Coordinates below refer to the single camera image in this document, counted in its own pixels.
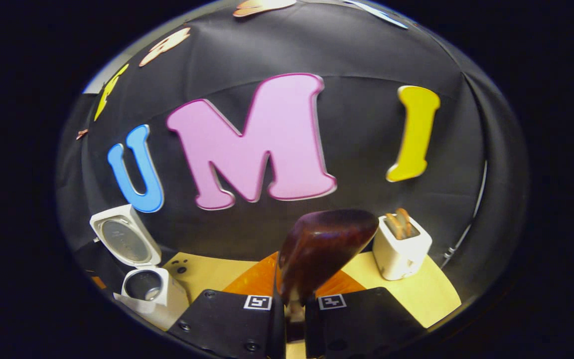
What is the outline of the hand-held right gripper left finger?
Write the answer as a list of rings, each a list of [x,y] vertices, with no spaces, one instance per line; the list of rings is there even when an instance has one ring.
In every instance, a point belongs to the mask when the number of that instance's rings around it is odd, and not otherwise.
[[[190,305],[168,334],[207,358],[286,359],[284,320],[273,297],[276,258],[177,254],[167,268],[188,292]]]

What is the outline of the white toaster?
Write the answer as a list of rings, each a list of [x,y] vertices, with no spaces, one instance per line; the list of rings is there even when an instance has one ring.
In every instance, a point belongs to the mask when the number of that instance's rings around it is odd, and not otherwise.
[[[410,218],[412,236],[397,239],[384,215],[379,217],[379,221],[373,239],[373,255],[381,276],[386,280],[400,280],[415,275],[432,245],[431,235]]]

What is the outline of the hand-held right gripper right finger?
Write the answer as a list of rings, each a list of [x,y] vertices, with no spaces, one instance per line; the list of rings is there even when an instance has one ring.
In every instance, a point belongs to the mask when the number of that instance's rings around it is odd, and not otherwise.
[[[367,289],[344,271],[310,292],[304,309],[307,359],[382,359],[425,332],[386,288]]]

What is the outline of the black backdrop cloth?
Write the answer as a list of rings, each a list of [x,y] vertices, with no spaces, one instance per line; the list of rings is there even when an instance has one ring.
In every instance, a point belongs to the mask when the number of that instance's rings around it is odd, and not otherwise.
[[[71,250],[93,241],[93,214],[125,204],[165,258],[247,261],[277,251],[303,214],[403,207],[463,298],[490,288],[529,186],[496,84],[401,14],[290,0],[236,16],[242,1],[162,25],[77,101],[55,171]]]

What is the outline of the dark wooden spoon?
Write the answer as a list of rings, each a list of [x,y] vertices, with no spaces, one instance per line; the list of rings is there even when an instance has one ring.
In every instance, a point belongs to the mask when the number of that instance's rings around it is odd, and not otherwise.
[[[294,223],[276,264],[276,290],[287,323],[304,323],[306,302],[362,252],[378,225],[375,214],[355,208],[316,211]]]

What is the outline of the white rice cooker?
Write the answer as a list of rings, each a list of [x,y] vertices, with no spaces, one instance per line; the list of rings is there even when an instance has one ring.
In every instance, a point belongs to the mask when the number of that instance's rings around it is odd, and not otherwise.
[[[131,204],[96,213],[89,220],[99,241],[114,259],[131,267],[114,300],[167,331],[189,308],[185,288],[160,267],[161,248]]]

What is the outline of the toast slice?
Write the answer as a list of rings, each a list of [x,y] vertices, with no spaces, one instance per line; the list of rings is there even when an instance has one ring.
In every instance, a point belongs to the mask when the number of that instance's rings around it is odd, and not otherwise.
[[[401,225],[394,214],[386,213],[386,223],[395,239],[403,240],[405,238],[405,227]]]
[[[399,207],[396,210],[396,218],[399,221],[400,225],[403,227],[402,232],[405,238],[409,238],[412,236],[413,233],[413,226],[410,222],[411,218],[408,212],[403,209],[403,207]]]

